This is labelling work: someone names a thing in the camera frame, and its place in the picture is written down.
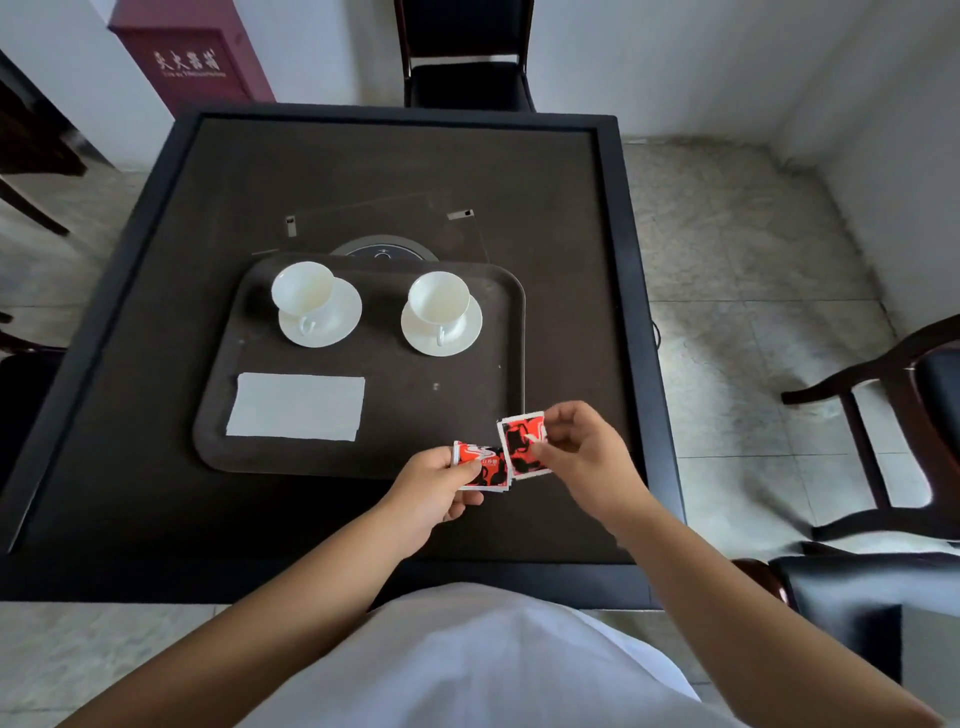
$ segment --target white wall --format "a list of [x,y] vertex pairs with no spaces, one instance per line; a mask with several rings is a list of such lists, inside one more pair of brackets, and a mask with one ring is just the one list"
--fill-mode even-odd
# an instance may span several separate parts
[[[402,103],[392,0],[236,0],[276,98]],[[537,0],[540,111],[608,113],[624,134],[769,140],[871,0]]]
[[823,168],[900,333],[960,313],[960,27]]
[[173,117],[89,0],[0,3],[0,50],[114,166],[153,166]]
[[345,8],[350,1],[234,0],[278,101],[361,103]]
[[877,0],[780,129],[778,156],[815,164],[839,153],[884,99],[910,82],[926,51],[950,43],[958,18],[957,0]]
[[537,0],[538,110],[768,141],[870,0]]
[[[278,101],[402,103],[392,0],[235,3]],[[111,161],[142,166],[170,118],[104,27],[114,4],[5,4],[0,49]],[[615,114],[624,134],[767,141],[871,5],[537,0],[530,86],[539,110]]]

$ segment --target white paper napkin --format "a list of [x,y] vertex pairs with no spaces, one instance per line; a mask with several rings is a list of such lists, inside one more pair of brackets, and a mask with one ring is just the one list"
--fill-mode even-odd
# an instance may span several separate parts
[[356,440],[366,380],[361,376],[244,372],[227,435]]

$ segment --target red cabinet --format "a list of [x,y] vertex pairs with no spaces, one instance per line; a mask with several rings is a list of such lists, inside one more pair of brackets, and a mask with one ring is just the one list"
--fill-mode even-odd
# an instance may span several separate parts
[[176,116],[209,101],[274,101],[232,0],[118,0],[109,28]]

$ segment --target white teacup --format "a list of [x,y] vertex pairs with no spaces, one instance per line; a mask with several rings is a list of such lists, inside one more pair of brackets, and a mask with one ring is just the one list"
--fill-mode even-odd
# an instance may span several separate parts
[[270,288],[276,307],[299,319],[304,336],[325,324],[336,314],[333,296],[333,271],[321,263],[304,260],[288,265]]
[[467,325],[470,289],[452,273],[424,273],[410,286],[407,301],[414,315],[436,330],[438,347],[463,333]]

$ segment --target forearm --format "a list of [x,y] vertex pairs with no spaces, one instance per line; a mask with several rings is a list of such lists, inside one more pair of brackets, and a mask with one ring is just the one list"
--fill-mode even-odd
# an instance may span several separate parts
[[923,703],[761,589],[658,503],[623,521],[618,541],[750,725],[940,724]]
[[338,644],[402,558],[377,509],[81,708],[64,724],[231,726]]

